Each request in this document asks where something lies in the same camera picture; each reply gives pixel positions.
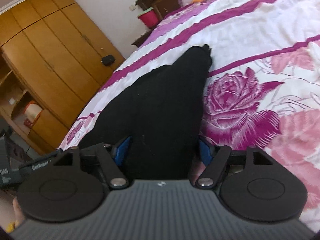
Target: bedsheet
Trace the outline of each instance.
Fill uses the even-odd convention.
[[[320,230],[320,0],[214,0],[193,9],[182,21],[173,15],[174,25],[161,25],[118,68],[60,147],[77,145],[140,76],[172,64],[191,46],[209,44],[214,63],[201,135],[237,150],[265,149],[306,185],[300,219]],[[202,170],[200,164],[197,175]]]

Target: wooden wardrobe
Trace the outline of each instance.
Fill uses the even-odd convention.
[[[0,15],[0,114],[38,153],[59,146],[124,58],[74,0],[26,0]],[[104,66],[101,58],[116,61]],[[43,111],[31,128],[24,109]]]

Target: purple rose print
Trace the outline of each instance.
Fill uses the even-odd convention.
[[[279,116],[271,110],[257,112],[259,101],[281,84],[259,84],[251,68],[245,74],[236,71],[217,79],[204,96],[202,135],[235,150],[248,145],[264,148],[280,134]]]
[[[81,127],[83,126],[84,121],[80,122],[68,135],[67,138],[67,143],[71,142],[73,140],[73,138],[75,137],[75,135],[77,134],[77,132],[80,131]]]

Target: wall socket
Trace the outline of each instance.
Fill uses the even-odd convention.
[[[137,7],[136,7],[134,4],[129,6],[129,10],[132,11],[132,12],[133,12],[136,8],[137,8]]]

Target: black cloth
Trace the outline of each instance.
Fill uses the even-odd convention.
[[[140,77],[103,109],[79,147],[115,144],[131,135],[121,167],[128,179],[186,179],[198,142],[211,64],[209,46],[194,46],[172,65]]]

